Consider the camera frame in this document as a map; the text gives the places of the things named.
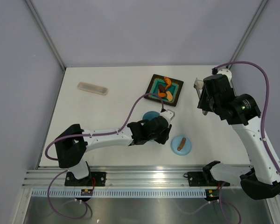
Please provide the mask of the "light blue cup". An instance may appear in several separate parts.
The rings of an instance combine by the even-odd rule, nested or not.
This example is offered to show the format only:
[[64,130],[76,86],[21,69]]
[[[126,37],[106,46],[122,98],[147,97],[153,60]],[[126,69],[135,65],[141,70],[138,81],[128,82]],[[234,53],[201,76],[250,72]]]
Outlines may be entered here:
[[142,119],[151,121],[152,119],[158,117],[159,115],[160,113],[157,111],[148,111],[142,116]]

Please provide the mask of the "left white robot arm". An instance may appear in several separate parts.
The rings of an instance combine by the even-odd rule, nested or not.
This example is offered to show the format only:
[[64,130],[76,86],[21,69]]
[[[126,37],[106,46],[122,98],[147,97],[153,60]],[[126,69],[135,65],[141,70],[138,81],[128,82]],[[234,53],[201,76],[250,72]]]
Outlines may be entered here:
[[152,120],[130,122],[123,129],[107,132],[84,130],[73,124],[54,141],[59,168],[67,169],[82,186],[91,182],[89,165],[83,160],[88,151],[111,146],[137,146],[149,141],[164,145],[169,139],[175,112],[162,110]]

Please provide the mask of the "orange shrimp food piece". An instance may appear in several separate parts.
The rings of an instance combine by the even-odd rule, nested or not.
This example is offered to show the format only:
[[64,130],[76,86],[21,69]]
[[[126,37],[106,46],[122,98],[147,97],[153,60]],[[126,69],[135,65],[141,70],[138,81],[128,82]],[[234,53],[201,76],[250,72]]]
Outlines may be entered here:
[[172,81],[168,77],[164,77],[163,79],[164,79],[164,82],[166,83],[165,90],[167,90],[168,88],[170,88],[172,86]]

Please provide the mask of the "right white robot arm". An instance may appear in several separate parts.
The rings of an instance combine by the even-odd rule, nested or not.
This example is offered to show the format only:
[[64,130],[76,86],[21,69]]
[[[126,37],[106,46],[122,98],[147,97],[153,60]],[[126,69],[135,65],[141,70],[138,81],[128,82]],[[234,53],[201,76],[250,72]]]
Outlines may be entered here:
[[213,75],[194,82],[199,96],[198,108],[204,115],[213,112],[227,121],[241,139],[250,165],[237,168],[213,161],[203,167],[203,181],[208,185],[227,182],[240,186],[254,200],[279,195],[280,159],[266,135],[265,114],[252,96],[235,95],[228,69],[213,71]]

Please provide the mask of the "metal tongs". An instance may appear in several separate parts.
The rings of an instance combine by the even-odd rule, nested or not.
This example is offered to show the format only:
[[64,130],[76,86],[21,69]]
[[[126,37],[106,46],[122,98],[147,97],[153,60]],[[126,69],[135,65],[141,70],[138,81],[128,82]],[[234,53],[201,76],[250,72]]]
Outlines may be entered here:
[[198,98],[200,99],[203,89],[203,80],[199,80],[196,78],[193,87],[197,92]]

